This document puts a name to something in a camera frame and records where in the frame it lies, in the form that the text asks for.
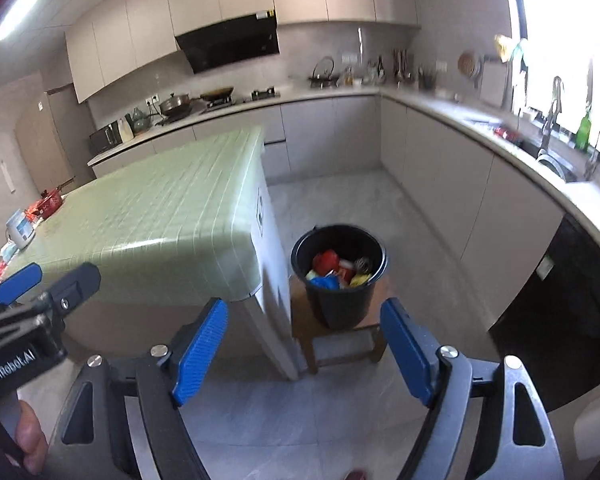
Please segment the person's left hand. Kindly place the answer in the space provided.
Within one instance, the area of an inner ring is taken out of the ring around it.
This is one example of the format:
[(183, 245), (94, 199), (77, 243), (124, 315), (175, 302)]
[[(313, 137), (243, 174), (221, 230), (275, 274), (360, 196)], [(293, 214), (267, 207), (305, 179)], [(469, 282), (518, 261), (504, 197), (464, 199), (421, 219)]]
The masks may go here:
[(19, 401), (20, 417), (15, 431), (15, 439), (23, 452), (23, 467), (37, 476), (43, 470), (48, 451), (48, 443), (38, 416), (26, 401)]

